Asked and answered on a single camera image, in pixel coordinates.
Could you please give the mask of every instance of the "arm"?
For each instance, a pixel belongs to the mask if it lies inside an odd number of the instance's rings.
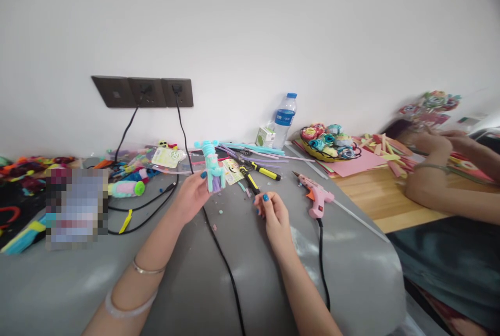
[[[140,268],[154,271],[167,265],[182,228],[210,197],[206,173],[202,176],[192,175],[184,181],[176,200],[137,253],[135,262]],[[114,307],[129,311],[145,304],[158,289],[163,275],[163,272],[153,275],[138,273],[130,265],[112,290]],[[132,318],[116,319],[108,313],[102,302],[83,335],[137,336],[148,314],[149,309]]]
[[[446,138],[421,134],[416,145],[419,150],[429,152],[424,163],[446,166],[452,151]],[[446,173],[438,168],[416,169],[408,177],[405,195],[436,211],[500,225],[498,194],[448,188]]]
[[[266,218],[267,236],[280,265],[299,334],[342,336],[295,251],[285,204],[274,192],[257,195],[254,204],[258,214]]]
[[[465,155],[476,167],[500,184],[499,154],[457,130],[445,131],[441,135],[453,144],[456,152]]]

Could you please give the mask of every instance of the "small box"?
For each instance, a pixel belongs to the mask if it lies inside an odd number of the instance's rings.
[[[274,137],[276,137],[276,133],[273,132],[271,129],[266,127],[260,127],[259,132],[257,133],[257,139],[255,140],[255,144],[261,147],[272,148]]]

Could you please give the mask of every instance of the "teal clothing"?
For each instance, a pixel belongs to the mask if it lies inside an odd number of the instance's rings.
[[[387,235],[405,277],[500,332],[500,226],[452,217]]]

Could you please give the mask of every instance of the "plastic water bottle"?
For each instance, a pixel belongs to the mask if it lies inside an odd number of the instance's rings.
[[[297,94],[288,93],[276,111],[276,118],[272,127],[276,136],[274,137],[272,148],[281,150],[285,145],[288,130],[290,129],[290,125],[292,125],[293,117],[297,110],[295,98],[297,98]]]

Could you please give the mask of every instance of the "black cable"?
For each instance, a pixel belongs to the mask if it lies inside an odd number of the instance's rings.
[[[135,232],[137,229],[139,229],[140,227],[142,227],[143,225],[145,225],[148,221],[151,220],[151,218],[153,216],[155,216],[155,214],[163,207],[163,205],[165,205],[165,203],[168,202],[168,200],[170,199],[170,197],[176,192],[176,189],[177,189],[177,184],[179,183],[179,175],[177,175],[177,179],[176,179],[176,182],[175,182],[175,185],[173,186],[172,188],[172,192],[168,195],[168,197],[158,206],[158,208],[156,210],[153,211],[153,213],[146,219],[144,220],[142,223],[140,223],[137,227],[135,228],[132,228],[130,230],[125,230],[123,233],[118,233],[118,232],[114,232],[114,231],[110,231],[108,229],[108,233],[109,234],[113,234],[113,235],[123,235],[123,234],[129,234],[129,233],[132,233],[132,232]]]
[[[137,107],[135,108],[134,114],[132,115],[132,118],[130,119],[129,124],[125,128],[125,131],[123,132],[123,136],[121,137],[120,144],[118,145],[118,148],[116,149],[115,160],[113,161],[113,164],[116,164],[118,162],[118,151],[120,151],[121,144],[123,143],[123,140],[125,139],[125,136],[127,135],[127,131],[129,130],[129,128],[132,125],[132,122],[134,121],[135,114],[137,113],[137,110],[139,109],[139,105],[141,104],[142,98],[144,97],[144,95],[145,95],[145,93],[141,92],[141,98],[139,99],[139,102],[137,103]]]
[[[324,278],[323,270],[323,221],[316,219],[319,224],[319,267],[321,269],[321,280],[323,280],[324,291],[327,294],[327,309],[330,311],[330,294],[328,293],[327,281]]]
[[[179,108],[179,102],[178,102],[178,94],[174,90],[174,94],[176,95],[176,105],[177,105],[177,112],[179,114],[179,124],[181,125],[182,129],[182,134],[184,134],[184,147],[186,148],[187,152],[187,158],[189,159],[189,167],[191,168],[191,173],[194,174],[193,171],[193,164],[191,163],[191,156],[189,155],[188,151],[188,140],[186,138],[186,133],[184,132],[184,128],[182,126],[182,119],[181,119],[181,110]],[[224,260],[224,264],[226,265],[226,268],[229,273],[229,277],[231,278],[231,284],[233,285],[233,292],[234,292],[234,297],[236,298],[236,307],[238,308],[238,317],[240,319],[240,327],[241,327],[241,333],[243,336],[246,336],[245,333],[245,326],[243,324],[243,313],[241,312],[241,305],[240,305],[240,297],[238,296],[238,289],[236,288],[236,282],[234,281],[233,277],[233,272],[231,271],[231,267],[229,267],[228,260],[226,259],[226,256],[222,252],[222,248],[220,247],[219,240],[217,240],[217,236],[214,233],[214,230],[212,229],[212,226],[210,224],[210,220],[208,219],[207,211],[205,210],[205,206],[202,207],[203,210],[203,215],[205,216],[205,221],[207,222],[208,229],[210,230],[210,234],[212,235],[212,238],[214,239],[215,245],[217,246],[217,249],[219,250],[220,256]]]

